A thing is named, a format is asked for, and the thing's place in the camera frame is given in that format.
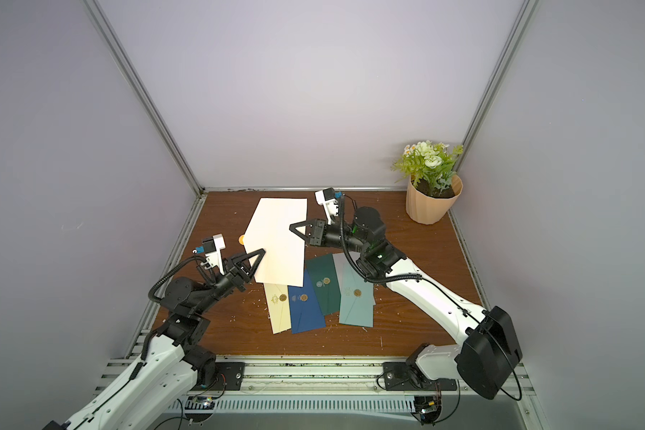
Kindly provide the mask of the navy blue envelope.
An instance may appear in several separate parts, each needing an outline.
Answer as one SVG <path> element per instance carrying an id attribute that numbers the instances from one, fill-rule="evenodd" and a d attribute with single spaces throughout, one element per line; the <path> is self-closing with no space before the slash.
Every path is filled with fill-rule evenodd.
<path id="1" fill-rule="evenodd" d="M 288 286 L 291 331 L 295 334 L 322 329 L 326 326 L 307 271 L 304 271 L 303 280 L 302 287 Z"/>

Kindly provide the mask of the ribbed terracotta plant pot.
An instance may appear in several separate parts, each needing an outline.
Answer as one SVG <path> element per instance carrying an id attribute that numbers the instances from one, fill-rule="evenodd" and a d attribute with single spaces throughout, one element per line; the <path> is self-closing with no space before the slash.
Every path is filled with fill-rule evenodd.
<path id="1" fill-rule="evenodd" d="M 419 224 L 432 225 L 442 220 L 447 211 L 453 207 L 460 194 L 463 184 L 458 175 L 451 177 L 453 197 L 433 198 L 419 192 L 413 184 L 408 183 L 406 195 L 406 212 L 408 216 Z"/>

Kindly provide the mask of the dark green envelope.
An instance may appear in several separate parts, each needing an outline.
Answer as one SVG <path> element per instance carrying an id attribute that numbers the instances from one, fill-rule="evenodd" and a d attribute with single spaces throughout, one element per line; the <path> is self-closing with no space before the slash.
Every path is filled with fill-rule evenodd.
<path id="1" fill-rule="evenodd" d="M 340 311 L 340 284 L 331 254 L 321 255 L 306 262 L 315 296 L 323 315 Z"/>

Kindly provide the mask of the green plant white flowers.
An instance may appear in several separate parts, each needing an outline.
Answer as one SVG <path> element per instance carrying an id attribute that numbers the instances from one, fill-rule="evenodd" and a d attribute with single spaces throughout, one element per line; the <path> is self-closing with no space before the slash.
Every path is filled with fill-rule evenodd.
<path id="1" fill-rule="evenodd" d="M 462 154 L 462 145 L 450 148 L 446 143 L 413 143 L 404 148 L 392 170 L 401 172 L 423 195 L 435 199 L 452 198 L 455 196 L 454 166 Z"/>

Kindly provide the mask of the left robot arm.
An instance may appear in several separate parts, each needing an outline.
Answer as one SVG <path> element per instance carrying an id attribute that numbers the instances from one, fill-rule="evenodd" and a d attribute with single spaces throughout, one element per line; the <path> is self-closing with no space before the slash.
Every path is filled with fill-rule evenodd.
<path id="1" fill-rule="evenodd" d="M 204 272 L 204 282 L 179 278 L 191 262 L 208 260 L 200 254 L 184 259 L 150 289 L 149 299 L 169 311 L 161 326 L 145 337 L 142 350 L 103 392 L 62 424 L 48 429 L 145 429 L 168 406 L 199 383 L 216 378 L 216 356 L 200 346 L 210 322 L 204 313 L 234 290 L 245 290 L 265 257 L 264 249 L 223 259 L 219 273 Z"/>

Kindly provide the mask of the cream yellow envelope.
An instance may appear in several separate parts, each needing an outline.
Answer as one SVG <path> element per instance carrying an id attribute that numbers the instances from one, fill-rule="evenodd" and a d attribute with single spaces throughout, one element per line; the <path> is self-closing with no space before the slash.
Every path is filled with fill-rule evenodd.
<path id="1" fill-rule="evenodd" d="M 290 301 L 288 301 L 288 286 L 279 284 L 263 284 L 268 306 L 269 320 L 272 333 L 283 333 L 291 329 Z"/>

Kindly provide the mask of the teal envelope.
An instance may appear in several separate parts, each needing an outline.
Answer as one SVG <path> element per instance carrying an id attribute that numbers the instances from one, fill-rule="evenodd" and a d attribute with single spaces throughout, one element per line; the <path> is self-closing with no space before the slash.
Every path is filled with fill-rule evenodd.
<path id="1" fill-rule="evenodd" d="M 342 276 L 339 323 L 369 328 L 374 325 L 374 286 L 352 269 Z"/>

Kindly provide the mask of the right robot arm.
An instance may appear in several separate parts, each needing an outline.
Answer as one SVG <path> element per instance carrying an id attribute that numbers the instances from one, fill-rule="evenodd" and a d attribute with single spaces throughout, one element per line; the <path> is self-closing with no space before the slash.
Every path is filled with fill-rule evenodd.
<path id="1" fill-rule="evenodd" d="M 523 358 L 512 317 L 499 306 L 485 309 L 460 297 L 419 269 L 387 239 L 378 210 L 355 208 L 347 222 L 350 197 L 327 188 L 316 199 L 324 207 L 324 219 L 291 223 L 290 231 L 309 247 L 342 250 L 364 281 L 405 297 L 442 326 L 460 346 L 454 359 L 457 372 L 474 392 L 488 400 L 503 392 Z"/>

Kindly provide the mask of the grey envelope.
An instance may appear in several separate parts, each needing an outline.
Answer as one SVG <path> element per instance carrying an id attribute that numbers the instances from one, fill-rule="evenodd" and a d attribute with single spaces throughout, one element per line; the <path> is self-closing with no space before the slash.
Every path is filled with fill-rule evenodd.
<path id="1" fill-rule="evenodd" d="M 342 297 L 351 297 L 354 291 L 359 288 L 362 292 L 369 293 L 372 305 L 376 305 L 374 300 L 374 287 L 363 280 L 363 278 L 351 267 L 344 254 L 334 254 L 333 261 L 337 272 L 337 278 Z"/>

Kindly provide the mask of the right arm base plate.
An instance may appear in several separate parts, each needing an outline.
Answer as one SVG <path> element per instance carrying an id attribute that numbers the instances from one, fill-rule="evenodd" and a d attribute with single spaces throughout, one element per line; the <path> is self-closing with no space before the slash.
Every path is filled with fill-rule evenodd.
<path id="1" fill-rule="evenodd" d="M 429 379 L 416 365 L 408 365 L 405 362 L 384 362 L 383 372 L 376 378 L 376 383 L 385 391 L 457 392 L 459 390 L 456 380 Z"/>

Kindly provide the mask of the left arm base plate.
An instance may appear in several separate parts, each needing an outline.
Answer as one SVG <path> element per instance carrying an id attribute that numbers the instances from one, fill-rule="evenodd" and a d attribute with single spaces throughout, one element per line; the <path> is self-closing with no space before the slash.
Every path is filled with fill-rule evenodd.
<path id="1" fill-rule="evenodd" d="M 196 391 L 239 391 L 245 376 L 245 362 L 208 362 L 199 371 Z"/>

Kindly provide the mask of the aluminium front rail frame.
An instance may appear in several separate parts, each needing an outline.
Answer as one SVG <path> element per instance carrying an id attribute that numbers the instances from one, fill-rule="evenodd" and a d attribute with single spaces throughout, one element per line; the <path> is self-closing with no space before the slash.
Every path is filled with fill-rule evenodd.
<path id="1" fill-rule="evenodd" d="M 402 357 L 342 356 L 218 356 L 217 362 L 245 362 L 245 376 L 239 391 L 228 394 L 371 394 L 379 392 L 376 378 L 383 372 L 384 362 L 405 362 Z M 438 377 L 458 379 L 462 392 L 475 394 L 466 385 L 449 354 L 431 358 L 431 370 Z M 102 372 L 93 395 L 104 391 L 133 363 L 132 359 L 111 359 Z M 518 365 L 503 388 L 509 394 L 534 395 L 532 381 L 523 365 Z"/>

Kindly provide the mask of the pink envelope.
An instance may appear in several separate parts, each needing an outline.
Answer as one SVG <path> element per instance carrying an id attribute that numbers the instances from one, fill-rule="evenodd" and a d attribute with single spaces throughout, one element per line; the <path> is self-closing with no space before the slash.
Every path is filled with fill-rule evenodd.
<path id="1" fill-rule="evenodd" d="M 303 287 L 305 242 L 290 225 L 305 221 L 306 215 L 306 199 L 260 199 L 243 240 L 248 253 L 265 251 L 255 272 L 256 282 Z"/>

